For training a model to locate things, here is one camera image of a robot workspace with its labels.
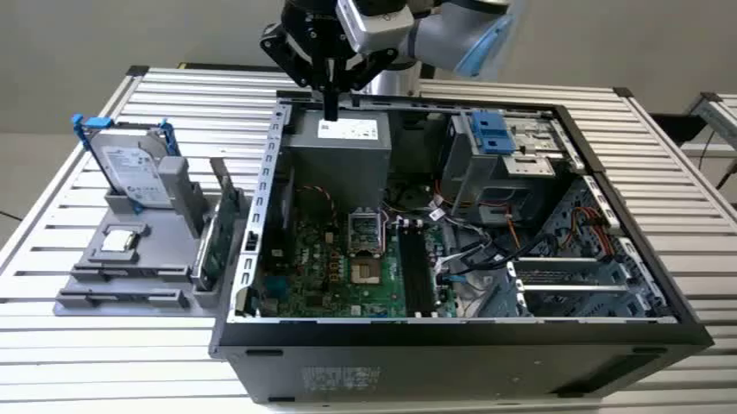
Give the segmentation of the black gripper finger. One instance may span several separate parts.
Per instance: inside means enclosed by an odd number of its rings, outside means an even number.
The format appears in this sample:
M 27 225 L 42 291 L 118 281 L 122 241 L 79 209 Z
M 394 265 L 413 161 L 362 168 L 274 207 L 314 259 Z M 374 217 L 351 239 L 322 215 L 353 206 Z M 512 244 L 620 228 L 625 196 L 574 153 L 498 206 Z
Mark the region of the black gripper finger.
M 390 66 L 398 57 L 398 50 L 387 48 L 369 55 L 350 68 L 347 58 L 334 60 L 331 75 L 331 120 L 339 119 L 339 95 L 359 91 L 373 81 L 377 75 Z
M 322 93 L 323 119 L 331 120 L 331 79 L 329 60 L 323 53 L 321 40 L 314 31 L 307 31 L 306 53 L 303 58 L 289 43 L 289 33 L 282 25 L 265 28 L 261 47 L 295 83 Z

